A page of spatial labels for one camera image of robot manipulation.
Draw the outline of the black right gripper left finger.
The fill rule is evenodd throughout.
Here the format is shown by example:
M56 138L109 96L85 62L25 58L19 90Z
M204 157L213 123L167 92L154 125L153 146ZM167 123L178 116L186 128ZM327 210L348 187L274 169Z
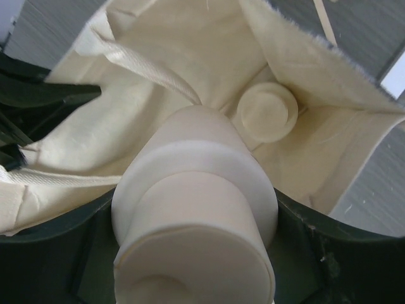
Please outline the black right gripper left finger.
M115 303L112 197L2 236L1 303Z

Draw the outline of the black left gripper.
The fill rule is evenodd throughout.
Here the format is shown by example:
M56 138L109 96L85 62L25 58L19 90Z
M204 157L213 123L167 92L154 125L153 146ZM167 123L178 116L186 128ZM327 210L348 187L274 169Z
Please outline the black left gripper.
M48 84L49 70L1 53L1 166L27 166L20 148L40 141L101 95L97 85Z

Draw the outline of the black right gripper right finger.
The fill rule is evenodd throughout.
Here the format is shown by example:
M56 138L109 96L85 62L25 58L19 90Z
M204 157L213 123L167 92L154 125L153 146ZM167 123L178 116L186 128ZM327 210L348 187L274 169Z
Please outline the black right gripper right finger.
M275 303L404 303L404 238L365 231L280 191L268 248Z

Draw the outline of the cream canvas tote bag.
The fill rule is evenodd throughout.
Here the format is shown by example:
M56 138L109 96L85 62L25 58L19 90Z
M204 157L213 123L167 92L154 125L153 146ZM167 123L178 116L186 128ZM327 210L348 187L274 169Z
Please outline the cream canvas tote bag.
M175 111L204 105L235 118L241 96L267 80L294 95L298 119L252 153L279 191L330 213L403 108L264 1L107 1L45 79L101 95L20 148L26 168L1 170L1 234L112 189Z

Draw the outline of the beige labelled bottle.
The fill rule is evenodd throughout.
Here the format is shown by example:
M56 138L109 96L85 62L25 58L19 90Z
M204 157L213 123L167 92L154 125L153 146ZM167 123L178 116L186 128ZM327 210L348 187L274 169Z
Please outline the beige labelled bottle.
M251 149L283 139L299 114L297 99L284 86L265 82L252 86L240 98L234 125Z

